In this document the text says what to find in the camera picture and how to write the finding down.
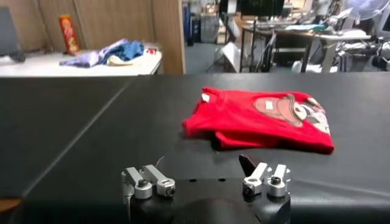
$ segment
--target computer monitor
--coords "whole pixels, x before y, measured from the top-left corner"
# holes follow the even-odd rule
[[[242,16],[279,16],[285,0],[241,0]]]
[[[219,2],[219,12],[226,13],[229,15],[237,12],[238,2],[237,0],[221,0]]]
[[[376,30],[377,37],[390,39],[390,5],[383,11]]]

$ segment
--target wooden wall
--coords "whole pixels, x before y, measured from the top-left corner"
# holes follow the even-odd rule
[[[156,41],[163,46],[164,72],[185,73],[182,0],[153,0]]]
[[[75,0],[75,5],[89,49],[122,38],[154,41],[150,0]]]
[[[58,21],[62,14],[69,14],[71,16],[77,42],[81,49],[87,48],[73,0],[38,0],[38,4],[53,50],[66,51],[60,22]]]
[[[0,0],[0,6],[10,9],[19,43],[24,51],[43,49],[47,45],[43,20],[34,0]]]

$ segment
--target black table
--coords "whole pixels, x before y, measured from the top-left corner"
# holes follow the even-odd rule
[[[286,149],[220,152],[208,140],[185,139],[181,121],[203,86],[311,94],[327,110],[336,150],[332,155]],[[137,77],[31,190],[12,221],[126,223],[123,168],[155,164],[165,156],[161,167],[172,178],[235,178],[244,175],[238,155],[245,153],[291,168],[294,223],[387,223],[388,86],[387,73]]]
[[[0,198],[24,196],[131,80],[0,79]]]

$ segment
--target blue cloth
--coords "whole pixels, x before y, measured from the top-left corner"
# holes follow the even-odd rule
[[[111,48],[104,56],[103,64],[107,64],[107,59],[118,56],[122,61],[129,61],[144,54],[144,45],[139,41],[127,42]]]
[[[95,66],[99,61],[99,54],[97,51],[81,54],[76,58],[60,61],[60,65],[70,65],[81,68],[90,68]]]
[[[109,54],[109,52],[111,52],[114,49],[117,49],[117,47],[119,47],[120,45],[127,44],[127,43],[133,43],[133,42],[129,42],[127,39],[121,39],[121,40],[118,40],[117,42],[101,49],[99,52],[92,51],[89,53],[81,54],[81,55],[77,56],[76,58],[60,61],[60,65],[90,68],[90,67],[93,67],[95,65],[99,65],[99,64],[103,63],[104,61],[107,61],[108,57],[106,58],[106,56],[107,56],[107,54]]]

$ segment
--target red t-shirt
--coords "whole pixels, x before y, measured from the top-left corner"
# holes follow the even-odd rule
[[[223,149],[334,150],[325,110],[305,93],[203,88],[201,100],[183,126],[187,136],[212,131]]]

